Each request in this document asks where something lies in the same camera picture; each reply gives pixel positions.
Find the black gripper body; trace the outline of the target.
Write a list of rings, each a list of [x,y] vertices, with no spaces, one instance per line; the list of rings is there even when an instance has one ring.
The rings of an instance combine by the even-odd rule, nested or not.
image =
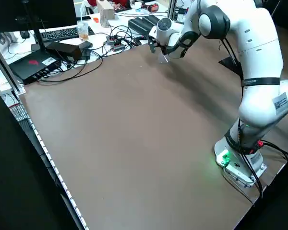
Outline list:
[[[161,41],[157,41],[157,47],[160,48],[161,52],[163,55],[167,55],[168,54],[168,41],[167,42],[161,42]]]

